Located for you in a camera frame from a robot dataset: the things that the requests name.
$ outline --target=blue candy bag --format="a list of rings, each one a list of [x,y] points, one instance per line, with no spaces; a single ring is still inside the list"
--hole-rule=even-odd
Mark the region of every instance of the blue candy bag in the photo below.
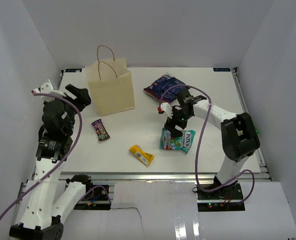
[[[150,96],[154,97],[156,100],[160,100],[161,95],[170,87],[175,85],[185,84],[184,82],[176,79],[171,74],[164,74],[158,80],[155,80],[149,87],[146,87],[144,91],[149,94]],[[169,90],[163,97],[162,101],[171,103],[176,99],[176,94],[185,89],[185,86],[178,86],[174,87],[173,89]]]

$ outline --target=snack package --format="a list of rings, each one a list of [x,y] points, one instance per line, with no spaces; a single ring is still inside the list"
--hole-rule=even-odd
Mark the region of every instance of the snack package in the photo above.
[[[152,154],[144,152],[139,145],[132,146],[129,151],[146,166],[149,166],[154,158]]]
[[[149,87],[146,87],[144,91],[150,96],[154,97],[156,100],[160,100],[161,95],[170,87],[175,85],[185,84],[184,82],[176,79],[171,74],[164,74],[158,80],[155,80]],[[174,87],[169,90],[164,97],[162,98],[163,102],[171,103],[176,99],[176,94],[182,89],[186,88],[185,86]]]
[[[160,148],[165,150],[183,150],[186,153],[190,150],[194,135],[196,134],[193,130],[185,130],[182,136],[171,137],[170,132],[163,128],[160,138]]]
[[[95,131],[98,135],[99,141],[107,140],[110,138],[110,135],[107,133],[107,130],[104,128],[101,119],[94,121],[91,125],[95,129]]]

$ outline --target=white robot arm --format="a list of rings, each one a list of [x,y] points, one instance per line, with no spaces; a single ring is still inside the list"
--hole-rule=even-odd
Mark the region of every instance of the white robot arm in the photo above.
[[[78,89],[72,85],[66,89],[76,96],[75,99],[54,89],[48,80],[34,93],[51,94],[62,97],[81,112],[91,103],[87,89]],[[34,181],[40,181],[50,170],[59,164],[71,145],[74,116],[76,111],[66,102],[52,97],[43,97],[43,126],[39,130],[39,144],[36,153]],[[30,194],[25,212],[18,224],[11,226],[9,235],[19,240],[60,240],[63,223],[78,201],[92,186],[87,175],[75,175],[69,179],[68,188],[53,205],[56,186],[65,162],[36,186]]]
[[[162,103],[159,109],[159,113],[165,112],[168,115],[164,127],[173,137],[182,135],[182,132],[175,127],[184,129],[192,116],[205,119],[210,106],[205,97],[201,95],[193,97],[186,88],[176,97],[180,109],[168,103]],[[222,132],[222,144],[226,156],[215,179],[220,185],[238,176],[249,156],[260,147],[260,141],[248,113],[236,114],[212,105],[208,121]]]

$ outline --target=white table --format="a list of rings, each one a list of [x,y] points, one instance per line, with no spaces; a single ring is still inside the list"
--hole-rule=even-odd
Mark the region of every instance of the white table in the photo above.
[[[166,121],[165,114],[158,114],[158,102],[143,92],[166,72],[185,84],[204,90],[212,102],[228,111],[242,113],[240,99],[231,72],[214,72],[212,68],[130,67],[135,97],[135,109],[99,117],[92,103],[82,112],[83,129],[79,142],[67,159],[66,173],[193,173],[197,141],[204,122],[193,117],[188,120],[187,130],[195,130],[196,136],[188,154],[183,151],[159,149],[161,129]],[[60,90],[67,84],[77,88],[88,88],[86,73],[65,72]],[[197,96],[199,93],[190,90]],[[102,119],[111,138],[98,141],[91,123]],[[78,117],[73,139],[78,129]],[[155,156],[149,167],[139,162],[128,150],[138,144]],[[207,124],[199,154],[200,173],[216,173],[220,170],[225,154],[222,149],[221,132]],[[243,169],[259,173],[257,155],[244,164]]]

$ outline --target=paper bag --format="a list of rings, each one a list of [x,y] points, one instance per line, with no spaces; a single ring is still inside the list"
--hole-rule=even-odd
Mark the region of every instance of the paper bag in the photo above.
[[[127,70],[127,62],[124,58],[99,60],[91,66],[87,66],[87,80],[91,98],[100,116],[121,112],[134,108],[134,95],[131,72]]]

